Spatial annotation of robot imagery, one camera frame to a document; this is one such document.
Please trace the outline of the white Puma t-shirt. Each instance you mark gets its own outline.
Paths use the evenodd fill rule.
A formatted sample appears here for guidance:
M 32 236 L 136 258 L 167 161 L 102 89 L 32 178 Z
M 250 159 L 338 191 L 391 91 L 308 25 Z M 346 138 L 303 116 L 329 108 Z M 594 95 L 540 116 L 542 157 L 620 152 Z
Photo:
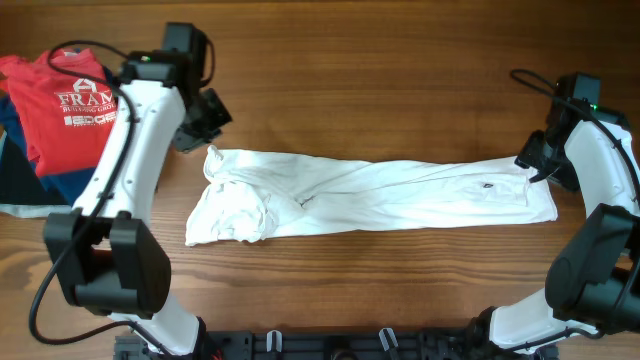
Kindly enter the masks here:
M 368 162 L 209 147 L 188 246 L 224 240 L 554 221 L 546 182 L 513 158 Z

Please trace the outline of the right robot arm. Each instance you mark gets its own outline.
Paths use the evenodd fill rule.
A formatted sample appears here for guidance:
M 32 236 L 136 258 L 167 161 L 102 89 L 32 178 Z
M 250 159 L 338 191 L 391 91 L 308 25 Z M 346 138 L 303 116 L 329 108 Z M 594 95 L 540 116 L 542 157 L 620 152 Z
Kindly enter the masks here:
M 586 220 L 553 261 L 544 288 L 473 318 L 446 346 L 462 359 L 553 359 L 557 344 L 639 330 L 639 166 L 626 116 L 599 103 L 599 78 L 575 72 L 537 92 L 552 101 L 547 127 L 516 157 L 581 193 Z

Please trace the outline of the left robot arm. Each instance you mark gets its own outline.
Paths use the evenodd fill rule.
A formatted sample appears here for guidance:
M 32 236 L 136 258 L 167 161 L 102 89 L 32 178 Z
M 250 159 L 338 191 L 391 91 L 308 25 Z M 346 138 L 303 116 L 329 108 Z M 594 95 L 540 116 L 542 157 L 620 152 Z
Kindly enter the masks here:
M 116 119 L 99 163 L 67 214 L 52 214 L 44 242 L 68 304 L 126 326 L 149 359 L 219 359 L 204 321 L 170 293 L 171 264 L 150 230 L 170 148 L 209 144 L 231 117 L 210 87 L 212 41 L 190 23 L 168 23 L 160 49 L 125 55 Z

